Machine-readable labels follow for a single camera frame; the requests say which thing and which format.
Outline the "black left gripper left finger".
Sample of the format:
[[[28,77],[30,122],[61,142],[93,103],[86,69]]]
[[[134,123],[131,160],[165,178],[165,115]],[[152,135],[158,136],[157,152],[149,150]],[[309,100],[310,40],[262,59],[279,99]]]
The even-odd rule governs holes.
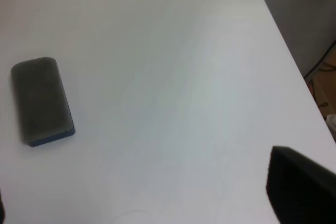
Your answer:
[[[5,221],[5,209],[2,201],[2,196],[0,194],[0,224],[3,224]]]

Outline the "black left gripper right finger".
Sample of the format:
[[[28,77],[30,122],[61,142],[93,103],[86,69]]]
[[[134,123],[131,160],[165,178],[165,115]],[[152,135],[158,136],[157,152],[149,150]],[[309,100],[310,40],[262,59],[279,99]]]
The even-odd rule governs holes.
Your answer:
[[[266,192],[280,223],[335,223],[335,173],[289,147],[272,148]]]

